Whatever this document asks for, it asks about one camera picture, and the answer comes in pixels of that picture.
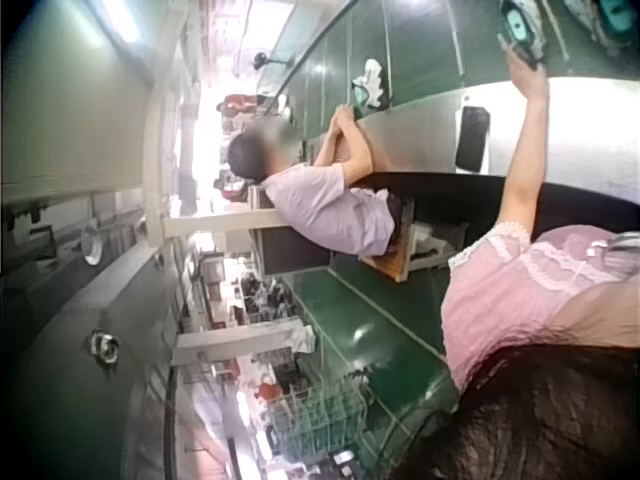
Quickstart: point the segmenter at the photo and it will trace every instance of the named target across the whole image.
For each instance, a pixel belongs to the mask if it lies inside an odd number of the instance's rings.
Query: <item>red object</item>
[[[282,396],[282,389],[278,385],[271,385],[270,383],[262,383],[258,387],[258,396],[262,397],[267,402],[274,400]]]

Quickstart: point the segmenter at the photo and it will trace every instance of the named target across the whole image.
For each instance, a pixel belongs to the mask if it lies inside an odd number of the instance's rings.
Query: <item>worker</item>
[[[374,168],[351,107],[336,109],[313,166],[295,164],[297,144],[288,142],[292,130],[277,117],[254,122],[229,145],[231,171],[261,184],[284,220],[322,247],[362,256],[393,249],[402,203],[387,190],[353,188]],[[339,135],[346,140],[350,158],[334,163]]]
[[[233,118],[240,113],[255,114],[257,108],[264,104],[266,95],[244,95],[234,93],[224,97],[224,100],[216,106],[216,110],[225,118]]]
[[[461,398],[429,415],[392,478],[640,478],[638,254],[635,271],[612,269],[613,234],[590,226],[531,243],[549,84],[504,48],[527,108],[495,227],[450,260],[442,329]]]
[[[265,402],[275,400],[283,395],[282,388],[279,385],[273,385],[271,383],[262,382],[258,387],[258,392],[255,393],[256,399],[262,398]]]

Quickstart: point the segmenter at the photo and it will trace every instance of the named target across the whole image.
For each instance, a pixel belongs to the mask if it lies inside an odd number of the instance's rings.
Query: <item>metal clamp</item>
[[[112,335],[95,329],[89,339],[91,354],[101,363],[113,366],[120,357],[120,342]]]

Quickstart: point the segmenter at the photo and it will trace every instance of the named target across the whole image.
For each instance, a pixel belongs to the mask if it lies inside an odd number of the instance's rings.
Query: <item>wall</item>
[[[3,63],[3,203],[141,183],[150,88],[85,2],[39,2]]]

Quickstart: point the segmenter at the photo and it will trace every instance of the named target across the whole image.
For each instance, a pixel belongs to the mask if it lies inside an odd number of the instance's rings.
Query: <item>metal panel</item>
[[[525,101],[508,82],[424,98],[361,121],[397,172],[455,172],[456,112],[463,99],[491,113],[489,175],[505,176]],[[547,182],[638,203],[640,85],[551,79]]]
[[[106,268],[51,320],[15,372],[8,391],[16,445],[33,458],[30,467],[46,469],[38,472],[43,478],[147,478],[143,472],[162,471],[178,274],[169,247],[161,250],[164,267],[155,252],[140,243]],[[95,327],[119,341],[113,369],[90,354]]]

